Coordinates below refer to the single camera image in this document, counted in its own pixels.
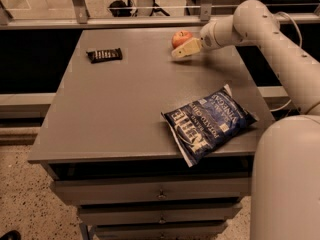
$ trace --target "blue chip bag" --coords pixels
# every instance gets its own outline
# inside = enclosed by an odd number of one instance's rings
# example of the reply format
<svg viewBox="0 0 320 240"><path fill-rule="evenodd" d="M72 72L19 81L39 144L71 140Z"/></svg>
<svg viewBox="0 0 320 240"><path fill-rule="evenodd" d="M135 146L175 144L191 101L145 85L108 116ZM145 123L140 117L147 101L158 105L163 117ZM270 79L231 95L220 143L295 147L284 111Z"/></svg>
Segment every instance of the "blue chip bag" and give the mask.
<svg viewBox="0 0 320 240"><path fill-rule="evenodd" d="M189 167L258 121L231 97L229 85L162 116Z"/></svg>

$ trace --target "drawer front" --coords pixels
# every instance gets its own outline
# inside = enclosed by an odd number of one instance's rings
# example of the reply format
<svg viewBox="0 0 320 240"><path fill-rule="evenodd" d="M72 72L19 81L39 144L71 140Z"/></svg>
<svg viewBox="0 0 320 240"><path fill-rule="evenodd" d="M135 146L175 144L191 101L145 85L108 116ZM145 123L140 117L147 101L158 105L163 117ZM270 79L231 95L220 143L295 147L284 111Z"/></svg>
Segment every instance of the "drawer front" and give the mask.
<svg viewBox="0 0 320 240"><path fill-rule="evenodd" d="M251 178L232 179L117 179L56 181L53 191L66 204L90 205L163 200L243 197Z"/></svg>
<svg viewBox="0 0 320 240"><path fill-rule="evenodd" d="M225 222L181 223L168 225L110 226L96 228L96 235L102 239L164 239L172 237L212 236L223 232Z"/></svg>
<svg viewBox="0 0 320 240"><path fill-rule="evenodd" d="M188 205L144 205L141 207L117 207L79 209L80 219L87 225L120 224L165 224L187 221L213 221L233 218L241 209L241 204L212 204L205 200Z"/></svg>

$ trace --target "red apple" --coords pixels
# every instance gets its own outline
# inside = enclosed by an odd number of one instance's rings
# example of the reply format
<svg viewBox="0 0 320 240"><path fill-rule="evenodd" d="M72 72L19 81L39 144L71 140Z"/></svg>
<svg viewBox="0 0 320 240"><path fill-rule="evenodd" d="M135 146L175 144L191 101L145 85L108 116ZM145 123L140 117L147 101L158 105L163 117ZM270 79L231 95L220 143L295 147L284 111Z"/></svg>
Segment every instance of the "red apple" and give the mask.
<svg viewBox="0 0 320 240"><path fill-rule="evenodd" d="M182 45L185 41L192 38L192 33L188 30L180 30L174 33L171 43L174 49L176 49L179 45Z"/></svg>

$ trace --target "snack bag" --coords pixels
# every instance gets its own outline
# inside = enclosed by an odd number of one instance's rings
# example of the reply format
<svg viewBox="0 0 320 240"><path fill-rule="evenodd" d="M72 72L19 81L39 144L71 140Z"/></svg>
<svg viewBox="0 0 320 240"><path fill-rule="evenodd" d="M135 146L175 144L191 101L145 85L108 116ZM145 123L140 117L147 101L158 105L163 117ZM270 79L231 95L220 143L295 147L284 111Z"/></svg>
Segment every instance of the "snack bag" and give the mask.
<svg viewBox="0 0 320 240"><path fill-rule="evenodd" d="M231 97L228 85L162 116L189 167L258 121Z"/></svg>

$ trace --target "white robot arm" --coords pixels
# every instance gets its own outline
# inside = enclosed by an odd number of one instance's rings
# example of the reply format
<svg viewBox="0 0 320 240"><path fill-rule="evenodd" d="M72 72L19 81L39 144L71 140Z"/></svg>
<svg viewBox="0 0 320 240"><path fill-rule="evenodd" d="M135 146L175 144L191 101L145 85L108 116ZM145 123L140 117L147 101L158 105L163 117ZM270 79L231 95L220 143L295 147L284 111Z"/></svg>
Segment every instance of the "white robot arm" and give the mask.
<svg viewBox="0 0 320 240"><path fill-rule="evenodd" d="M267 7L249 0L210 22L173 56L256 45L301 115L273 124L259 141L252 175L251 240L320 236L320 64L279 30Z"/></svg>

